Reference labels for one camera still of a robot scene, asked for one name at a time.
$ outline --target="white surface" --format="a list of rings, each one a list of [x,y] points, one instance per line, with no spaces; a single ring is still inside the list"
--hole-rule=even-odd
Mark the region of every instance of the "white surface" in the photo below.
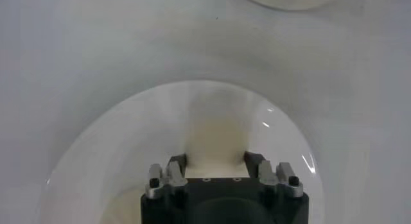
[[[208,128],[210,124],[225,129],[230,137],[216,135]],[[184,153],[186,146],[196,149],[189,153],[195,157],[199,146],[206,157],[215,151],[215,144],[220,153],[235,151],[232,143],[241,144],[242,141],[237,143],[239,137],[248,137],[244,144],[250,151],[263,153],[274,169],[279,162],[291,163],[310,196],[311,223],[323,223],[322,184],[310,148],[297,127],[277,107],[251,91],[204,81],[161,85],[132,96],[103,114],[79,136],[54,169],[39,223],[97,224],[115,196],[134,187],[144,190],[151,164],[160,163],[165,168],[170,157]],[[226,174],[222,171],[230,168],[231,162],[221,164],[221,170],[215,173],[207,166],[209,159],[210,156],[206,168],[204,163],[194,164],[191,174],[200,167],[206,177],[233,175],[230,169],[225,170]],[[215,156],[213,159],[215,163],[226,162]],[[125,203],[130,202],[133,203],[127,197]],[[127,210],[130,209],[124,209],[118,220],[127,219]]]
[[[199,78],[252,89],[292,118],[322,175],[326,223],[408,223],[410,9],[0,0],[0,223],[34,220],[49,173],[106,110]]]

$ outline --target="screw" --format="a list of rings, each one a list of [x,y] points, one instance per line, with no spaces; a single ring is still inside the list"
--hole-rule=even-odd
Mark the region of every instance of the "screw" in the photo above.
[[[158,188],[160,186],[160,179],[151,178],[150,179],[150,188]]]
[[[288,184],[290,186],[298,186],[300,184],[300,179],[296,176],[290,176],[288,177]]]

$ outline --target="silver bracket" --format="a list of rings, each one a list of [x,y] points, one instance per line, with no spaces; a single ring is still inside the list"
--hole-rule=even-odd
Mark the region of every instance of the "silver bracket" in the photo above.
[[[177,161],[170,162],[167,167],[168,184],[174,188],[184,187],[188,181],[182,176],[180,165]]]
[[[302,197],[304,188],[298,177],[295,176],[289,162],[280,162],[277,166],[277,177],[285,188],[285,193],[291,198]]]
[[[270,161],[267,160],[258,165],[258,177],[264,185],[276,186],[279,183],[277,176],[272,172]]]
[[[280,185],[285,190],[285,194],[291,198],[299,198],[304,194],[302,183],[295,176],[290,163],[280,162],[276,169],[277,174],[271,170],[270,162],[267,160],[261,161],[258,166],[258,177],[260,183],[274,187],[277,191]]]
[[[146,185],[146,196],[149,199],[161,198],[164,194],[164,179],[160,164],[150,166],[149,183]]]

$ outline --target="metal clamp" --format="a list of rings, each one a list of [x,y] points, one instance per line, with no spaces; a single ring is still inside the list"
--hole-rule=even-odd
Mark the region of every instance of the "metal clamp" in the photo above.
[[[146,185],[146,196],[149,199],[161,198],[164,194],[164,179],[160,164],[153,164],[149,170],[149,183]]]
[[[289,162],[280,162],[276,171],[280,183],[285,188],[285,193],[288,197],[298,198],[303,196],[303,185],[299,181],[299,178],[295,176]]]
[[[259,181],[264,185],[276,186],[279,181],[275,173],[272,172],[270,161],[263,160],[258,165]]]

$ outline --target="white plate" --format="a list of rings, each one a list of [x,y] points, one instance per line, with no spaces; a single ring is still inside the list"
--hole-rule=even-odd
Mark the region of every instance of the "white plate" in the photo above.
[[[42,224],[95,224],[108,203],[146,182],[153,163],[184,153],[189,128],[226,117],[248,131],[250,151],[292,164],[310,196],[310,223],[323,223],[322,183],[306,140],[262,96],[220,82],[161,85],[126,99],[95,121],[62,157],[42,199]]]

